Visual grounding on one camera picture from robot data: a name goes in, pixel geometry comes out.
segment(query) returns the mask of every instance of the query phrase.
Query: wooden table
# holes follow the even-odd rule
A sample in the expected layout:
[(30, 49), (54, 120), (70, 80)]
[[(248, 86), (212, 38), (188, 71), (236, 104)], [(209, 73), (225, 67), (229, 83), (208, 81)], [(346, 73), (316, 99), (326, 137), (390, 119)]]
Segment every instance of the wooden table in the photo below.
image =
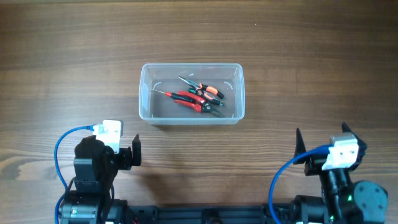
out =
[[(120, 172), (130, 205), (267, 202), (292, 158), (295, 128), (308, 148), (346, 121), (368, 144), (352, 174), (389, 192), (398, 221), (397, 5), (376, 1), (131, 2), (0, 6), (0, 222), (53, 223), (63, 187), (57, 139), (75, 126), (124, 120), (142, 166)], [(138, 112), (145, 63), (240, 63), (246, 115), (233, 126), (149, 126)], [(74, 147), (58, 153), (67, 182)], [(320, 195), (318, 177), (291, 166), (277, 202)]]

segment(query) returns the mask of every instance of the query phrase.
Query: blue wire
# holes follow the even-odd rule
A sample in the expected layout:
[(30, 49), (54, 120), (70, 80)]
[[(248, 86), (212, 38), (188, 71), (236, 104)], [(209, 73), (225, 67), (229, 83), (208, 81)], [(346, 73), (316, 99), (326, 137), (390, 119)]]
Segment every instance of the blue wire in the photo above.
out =
[[(61, 174), (61, 171), (60, 171), (60, 166), (58, 165), (58, 155), (57, 155), (58, 147), (59, 147), (59, 145), (60, 145), (62, 139), (64, 139), (65, 136), (67, 136), (68, 134), (70, 134), (70, 133), (72, 133), (72, 132), (74, 132), (74, 131), (85, 130), (85, 129), (94, 131), (93, 126), (94, 126), (94, 125), (89, 125), (89, 126), (82, 126), (82, 127), (78, 127), (78, 128), (73, 128), (73, 129), (71, 129), (71, 130), (65, 132), (65, 134), (63, 134), (63, 135), (60, 137), (60, 139), (57, 141), (57, 143), (56, 143), (56, 145), (55, 145), (55, 149), (54, 149), (55, 170), (57, 171), (57, 174), (58, 174), (58, 176), (60, 177), (61, 182), (62, 182), (63, 186), (65, 187), (65, 190), (68, 188), (68, 185), (67, 185), (67, 183), (65, 182), (65, 180), (64, 180), (63, 177), (62, 177), (62, 174)], [(63, 195), (60, 197), (60, 199), (58, 200), (58, 202), (57, 202), (57, 204), (56, 204), (56, 206), (55, 206), (55, 223), (56, 223), (56, 224), (59, 224), (59, 220), (58, 220), (58, 210), (59, 210), (60, 204), (61, 204), (61, 202), (62, 202), (64, 196), (65, 196), (65, 194), (63, 194)]]
[(304, 152), (303, 154), (300, 154), (300, 155), (294, 157), (293, 159), (291, 159), (290, 161), (288, 161), (288, 162), (287, 162), (284, 166), (282, 166), (282, 167), (278, 170), (278, 172), (275, 174), (275, 177), (274, 177), (274, 179), (273, 179), (272, 182), (271, 182), (271, 186), (269, 187), (269, 193), (268, 193), (268, 207), (269, 207), (269, 211), (270, 211), (270, 213), (271, 213), (271, 215), (272, 215), (272, 218), (274, 219), (274, 221), (275, 221), (277, 224), (282, 224), (282, 223), (280, 222), (280, 220), (278, 219), (278, 217), (277, 217), (276, 214), (275, 214), (274, 205), (272, 204), (272, 195), (274, 194), (274, 187), (275, 187), (275, 184), (276, 184), (276, 182), (277, 182), (279, 176), (281, 175), (281, 173), (282, 173), (289, 165), (291, 165), (292, 163), (294, 163), (294, 162), (296, 162), (296, 161), (298, 161), (298, 160), (300, 160), (300, 159), (302, 159), (302, 158), (304, 158), (304, 157), (307, 157), (307, 156), (312, 155), (312, 154), (328, 154), (328, 153), (329, 153), (329, 147), (331, 147), (331, 146), (332, 146), (332, 145), (319, 146), (319, 147), (317, 147), (317, 148), (315, 148), (315, 149), (313, 149), (313, 150), (311, 150), (311, 151)]
[(62, 174), (61, 174), (61, 171), (60, 171), (60, 166), (58, 165), (58, 155), (57, 155), (58, 147), (59, 147), (59, 145), (60, 145), (62, 139), (64, 139), (68, 134), (70, 134), (70, 133), (72, 133), (72, 132), (74, 132), (74, 131), (78, 131), (78, 130), (85, 130), (85, 129), (91, 130), (92, 127), (93, 127), (93, 125), (90, 125), (90, 126), (82, 126), (82, 127), (78, 127), (78, 128), (73, 128), (73, 129), (71, 129), (71, 130), (65, 132), (65, 134), (63, 134), (63, 135), (60, 137), (60, 139), (58, 139), (57, 144), (55, 145), (55, 149), (54, 149), (55, 170), (57, 171), (57, 174), (58, 174), (58, 176), (60, 177), (61, 182), (62, 182), (63, 186), (65, 187), (65, 189), (68, 188), (68, 185), (67, 185), (67, 183), (65, 182), (65, 180), (64, 180), (63, 177), (62, 177)]
[(111, 187), (111, 195), (112, 195), (112, 200), (114, 199), (114, 188), (113, 188), (113, 184), (112, 184), (112, 187)]

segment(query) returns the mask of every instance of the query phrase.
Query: plastic bin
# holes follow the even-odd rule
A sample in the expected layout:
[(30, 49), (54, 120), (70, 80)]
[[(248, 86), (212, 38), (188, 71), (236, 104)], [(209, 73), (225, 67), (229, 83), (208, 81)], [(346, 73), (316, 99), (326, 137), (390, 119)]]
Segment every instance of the plastic bin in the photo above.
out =
[[(178, 76), (211, 85), (224, 94), (225, 106), (214, 106), (224, 118), (198, 113), (174, 103), (151, 89), (177, 93), (190, 86)], [(142, 67), (139, 86), (139, 116), (153, 125), (236, 124), (244, 117), (243, 69), (236, 63), (148, 63)]]

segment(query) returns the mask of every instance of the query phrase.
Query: blue cable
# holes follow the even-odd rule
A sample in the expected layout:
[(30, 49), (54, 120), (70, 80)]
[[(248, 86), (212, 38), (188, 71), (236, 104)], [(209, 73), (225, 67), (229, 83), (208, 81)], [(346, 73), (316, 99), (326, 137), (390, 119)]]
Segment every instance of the blue cable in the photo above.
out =
[(112, 187), (111, 187), (111, 195), (112, 195), (112, 200), (114, 199), (114, 188), (113, 188), (113, 184), (112, 184)]
[(293, 159), (291, 159), (290, 161), (288, 161), (288, 162), (287, 162), (284, 166), (282, 166), (282, 167), (278, 170), (278, 172), (275, 174), (275, 177), (274, 177), (274, 179), (273, 179), (272, 182), (271, 182), (271, 186), (269, 187), (269, 193), (268, 193), (268, 207), (269, 207), (269, 211), (270, 211), (270, 213), (271, 213), (271, 215), (272, 215), (272, 218), (274, 219), (274, 221), (275, 221), (277, 224), (282, 224), (282, 223), (280, 222), (280, 220), (278, 219), (278, 217), (277, 217), (276, 214), (275, 214), (274, 205), (272, 204), (272, 195), (274, 194), (274, 187), (275, 187), (275, 184), (276, 184), (276, 182), (277, 182), (279, 176), (281, 175), (281, 173), (282, 173), (289, 165), (291, 165), (292, 163), (294, 163), (294, 162), (296, 162), (296, 161), (298, 161), (298, 160), (300, 160), (300, 159), (302, 159), (302, 158), (304, 158), (304, 157), (310, 156), (310, 155), (312, 155), (312, 154), (329, 154), (329, 147), (331, 147), (331, 146), (332, 146), (332, 145), (318, 146), (317, 148), (315, 148), (315, 149), (313, 149), (313, 150), (311, 150), (311, 151), (304, 152), (303, 154), (300, 154), (300, 155), (294, 157)]
[[(70, 134), (70, 133), (72, 133), (72, 132), (74, 132), (74, 131), (78, 131), (78, 130), (92, 130), (92, 131), (94, 131), (93, 126), (94, 126), (94, 125), (89, 125), (89, 126), (82, 126), (82, 127), (78, 127), (78, 128), (73, 128), (73, 129), (71, 129), (71, 130), (65, 132), (65, 134), (63, 134), (63, 135), (60, 137), (60, 139), (58, 140), (58, 142), (57, 142), (56, 145), (55, 145), (55, 149), (54, 149), (55, 170), (57, 171), (57, 174), (58, 174), (58, 176), (60, 177), (61, 182), (62, 182), (63, 186), (65, 187), (65, 190), (68, 188), (68, 185), (67, 185), (67, 183), (65, 182), (65, 180), (64, 180), (63, 177), (62, 177), (62, 174), (61, 174), (61, 171), (60, 171), (60, 166), (58, 165), (58, 155), (57, 155), (58, 147), (59, 147), (59, 145), (60, 145), (62, 139), (64, 139), (65, 136), (67, 136), (68, 134)], [(60, 199), (58, 200), (58, 202), (57, 202), (57, 204), (56, 204), (56, 206), (55, 206), (55, 223), (56, 223), (56, 224), (59, 224), (59, 221), (58, 221), (58, 210), (59, 210), (60, 204), (61, 204), (61, 202), (62, 202), (64, 196), (65, 196), (65, 194), (63, 194), (63, 195), (60, 197)]]

